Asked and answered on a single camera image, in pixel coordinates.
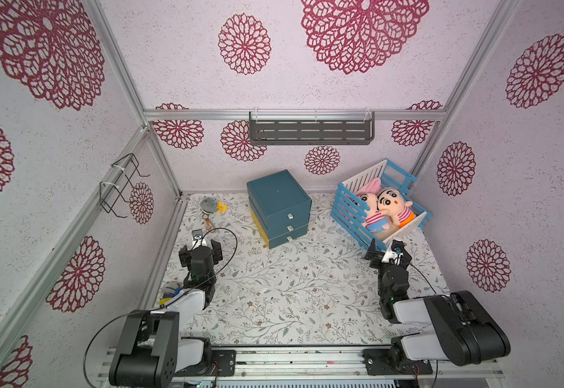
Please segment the teal drawer cabinet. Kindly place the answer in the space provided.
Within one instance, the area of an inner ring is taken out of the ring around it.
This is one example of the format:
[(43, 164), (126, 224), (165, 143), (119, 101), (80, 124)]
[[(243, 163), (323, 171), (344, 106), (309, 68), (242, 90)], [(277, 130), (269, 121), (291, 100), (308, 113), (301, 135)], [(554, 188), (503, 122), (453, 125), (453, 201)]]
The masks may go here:
[(308, 232), (312, 199), (288, 170), (246, 184), (252, 218), (273, 249)]

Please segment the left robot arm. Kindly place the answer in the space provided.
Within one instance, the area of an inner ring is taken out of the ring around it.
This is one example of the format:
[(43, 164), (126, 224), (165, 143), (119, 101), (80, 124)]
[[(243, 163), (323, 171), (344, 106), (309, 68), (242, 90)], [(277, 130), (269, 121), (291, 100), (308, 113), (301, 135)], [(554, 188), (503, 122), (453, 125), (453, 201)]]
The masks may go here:
[(184, 337), (180, 330), (211, 303), (222, 247), (202, 239), (191, 248), (183, 247), (179, 256), (188, 276), (177, 294), (157, 309), (127, 315), (109, 370), (112, 386), (167, 387), (177, 374), (219, 376), (211, 341)]

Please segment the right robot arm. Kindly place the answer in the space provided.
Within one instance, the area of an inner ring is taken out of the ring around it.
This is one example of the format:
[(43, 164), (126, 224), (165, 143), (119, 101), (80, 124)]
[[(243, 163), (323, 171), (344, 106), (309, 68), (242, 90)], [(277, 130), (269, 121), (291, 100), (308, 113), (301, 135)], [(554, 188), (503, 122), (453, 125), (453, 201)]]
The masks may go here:
[(363, 358), (370, 375), (418, 377), (436, 374), (442, 361), (456, 366), (479, 365), (511, 353), (505, 331), (471, 292), (409, 297), (412, 258), (404, 242), (394, 240), (387, 248), (378, 244), (372, 240), (364, 258), (378, 271), (380, 312), (391, 324), (427, 325), (429, 329), (394, 337), (385, 350), (365, 350)]

